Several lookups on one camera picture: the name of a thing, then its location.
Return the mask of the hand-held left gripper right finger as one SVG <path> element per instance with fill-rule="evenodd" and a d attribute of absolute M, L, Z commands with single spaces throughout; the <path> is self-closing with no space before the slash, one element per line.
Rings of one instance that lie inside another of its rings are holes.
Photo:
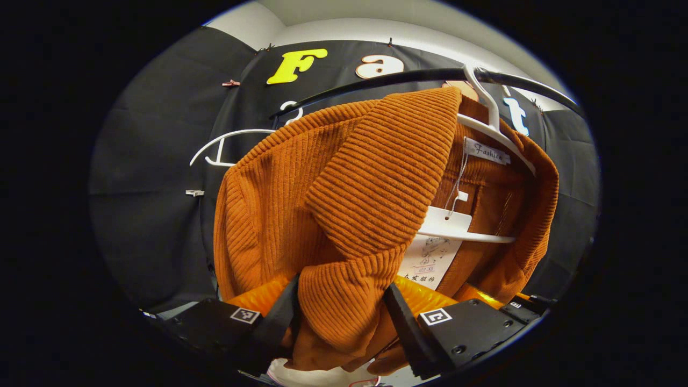
<path fill-rule="evenodd" d="M 527 326 L 523 307 L 497 309 L 481 297 L 457 302 L 402 276 L 383 300 L 406 360 L 423 380 L 477 367 Z"/>

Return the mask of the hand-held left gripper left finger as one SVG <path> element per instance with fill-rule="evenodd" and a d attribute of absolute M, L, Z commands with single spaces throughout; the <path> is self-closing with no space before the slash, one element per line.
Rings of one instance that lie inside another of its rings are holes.
<path fill-rule="evenodd" d="M 279 276 L 226 302 L 207 298 L 169 318 L 157 314 L 156 326 L 214 367 L 258 377 L 285 356 L 298 285 L 299 275 Z"/>

